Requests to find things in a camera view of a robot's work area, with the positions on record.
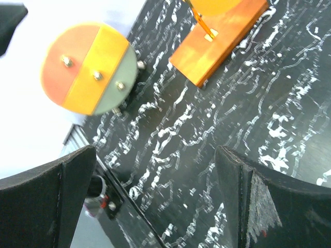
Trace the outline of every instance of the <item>white backdrop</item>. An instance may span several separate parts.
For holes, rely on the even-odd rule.
[[[49,44],[68,26],[85,21],[106,22],[126,36],[145,2],[22,1],[29,13],[0,58],[4,157],[0,179],[58,158],[71,123],[81,123],[84,118],[55,105],[42,91],[40,66]]]

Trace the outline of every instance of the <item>marble pattern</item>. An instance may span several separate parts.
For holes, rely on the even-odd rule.
[[[147,62],[123,116],[83,128],[166,247],[231,247],[214,164],[218,145],[331,187],[331,2],[274,0],[196,88],[169,57],[195,25],[181,0],[148,0],[129,40]]]

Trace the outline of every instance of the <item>yellow object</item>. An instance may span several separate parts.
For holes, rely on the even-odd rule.
[[[242,0],[190,0],[193,7],[203,16],[215,16],[228,12]]]
[[[129,47],[128,40],[110,26],[103,25],[62,107],[76,113],[92,115],[103,92]],[[97,80],[95,72],[102,78]]]

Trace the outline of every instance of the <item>gray panel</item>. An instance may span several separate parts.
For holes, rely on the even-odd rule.
[[[128,50],[123,56],[114,76],[110,80],[107,89],[104,91],[104,94],[94,111],[94,115],[103,114],[121,105],[121,103],[128,97],[134,83],[136,82],[137,72],[137,56],[133,47],[129,45]],[[116,82],[124,83],[126,89],[122,91],[118,90]]]

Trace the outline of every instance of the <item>white surface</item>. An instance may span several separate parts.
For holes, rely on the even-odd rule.
[[[55,105],[41,89],[40,66],[49,44],[68,26],[85,21],[106,22],[127,36],[144,2],[23,0],[29,13],[0,58],[0,179],[55,160],[71,122],[84,117]]]

